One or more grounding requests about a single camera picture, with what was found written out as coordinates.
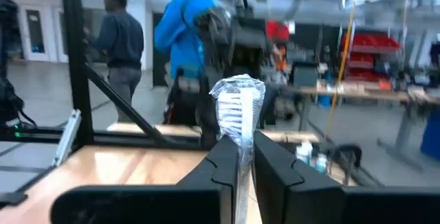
yellow pole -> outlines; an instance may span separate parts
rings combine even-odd
[[[342,81],[342,77],[344,75],[345,64],[346,64],[347,56],[348,56],[348,53],[349,53],[351,29],[353,28],[353,20],[354,20],[354,16],[355,16],[355,9],[356,9],[356,4],[353,5],[353,7],[351,8],[350,19],[349,19],[349,26],[348,26],[348,28],[346,30],[346,36],[345,36],[344,53],[342,54],[342,62],[341,62],[341,65],[339,67],[339,74],[338,74],[338,80],[336,81],[335,92],[333,93],[333,98],[331,100],[330,114],[329,114],[329,117],[327,118],[327,124],[325,125],[324,140],[327,140],[327,135],[329,133],[329,129],[330,129],[331,123],[333,121],[333,114],[335,112],[336,101],[338,99],[338,87],[340,86],[340,83]]]

blue hoodie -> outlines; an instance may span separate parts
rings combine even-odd
[[[182,5],[185,6],[185,21],[182,20]],[[203,45],[197,36],[194,17],[214,6],[214,0],[172,0],[166,6],[154,31],[154,44],[160,52],[170,54],[172,79],[179,67],[190,69],[184,72],[185,77],[191,78],[203,70]]]

clear plastic bag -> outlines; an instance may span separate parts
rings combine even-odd
[[[239,146],[235,223],[245,224],[250,168],[254,158],[254,131],[263,105],[265,85],[243,74],[219,80],[210,94],[217,99],[220,136],[228,135]]]

wooden tabletop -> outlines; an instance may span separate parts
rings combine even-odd
[[[338,92],[338,96],[343,98],[360,98],[369,100],[390,100],[390,101],[410,101],[410,96],[406,91],[380,91],[379,85],[374,82],[343,82],[342,85],[357,85],[358,89],[345,89]],[[327,83],[324,80],[318,80],[316,87],[301,87],[294,88],[291,86],[287,87],[288,91],[293,91],[296,93],[303,94],[316,94],[320,96],[332,96],[335,91],[327,89]],[[430,96],[425,96],[425,101],[431,104],[440,104],[440,99],[433,98]]]
[[[0,210],[1,224],[50,224],[50,209],[62,193],[85,185],[175,184],[206,156],[206,152],[86,146],[63,165],[32,186],[29,199],[17,207]],[[332,167],[336,181],[343,171]],[[250,184],[247,223],[261,224],[253,183]]]
[[[187,126],[178,125],[155,125],[155,128],[164,135],[176,135],[182,137],[199,137],[201,132],[199,127],[190,128]],[[136,124],[128,123],[114,123],[109,126],[107,130],[143,133],[143,131]],[[262,130],[261,132],[275,142],[303,142],[305,140],[310,142],[319,142],[318,136],[312,132],[267,130]]]

desk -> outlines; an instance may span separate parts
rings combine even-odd
[[[118,127],[118,131],[128,131],[128,127],[132,127],[134,132],[138,131],[138,127],[132,124],[114,124],[109,129],[116,130]],[[164,133],[166,129],[171,131],[172,128],[158,126]],[[32,186],[26,192],[28,200],[18,207],[0,210],[1,224],[49,224],[50,208],[54,200],[77,186],[174,184],[194,169],[205,156],[206,152],[200,151],[85,146]],[[339,166],[335,164],[331,171],[331,176],[341,183],[344,173]],[[349,185],[355,185],[352,179]],[[248,223],[260,224],[252,182],[248,203]]]
[[[180,125],[155,125],[155,128],[164,135],[176,135],[182,137],[199,137],[200,128],[190,128]],[[108,131],[122,131],[130,133],[143,133],[136,124],[114,123],[107,128]],[[261,131],[275,142],[303,142],[308,140],[312,143],[319,142],[319,138],[312,132],[298,131]]]
[[[288,87],[288,91],[293,91],[295,93],[300,93],[305,95],[305,100],[302,105],[301,115],[300,115],[300,125],[298,127],[299,131],[306,131],[307,125],[309,121],[309,112],[311,105],[311,96],[332,96],[334,91],[329,91],[325,82],[317,82],[316,88],[313,87],[303,87],[299,89],[295,89],[293,87]],[[368,91],[342,91],[338,92],[338,97],[341,98],[361,98],[361,99],[370,99],[370,100],[390,100],[396,102],[410,102],[410,96],[407,92],[368,92]],[[440,104],[440,99],[427,97],[426,102],[431,104]],[[405,156],[403,153],[403,149],[407,147],[408,138],[410,134],[410,130],[412,128],[412,120],[410,119],[411,115],[415,113],[415,106],[413,104],[409,104],[406,107],[406,111],[401,117],[401,122],[399,125],[399,130],[397,132],[397,137],[394,144],[388,144],[386,142],[377,139],[377,145],[383,149],[395,159],[402,161],[407,166],[415,169],[416,171],[422,171],[423,168],[413,161],[412,159]]]

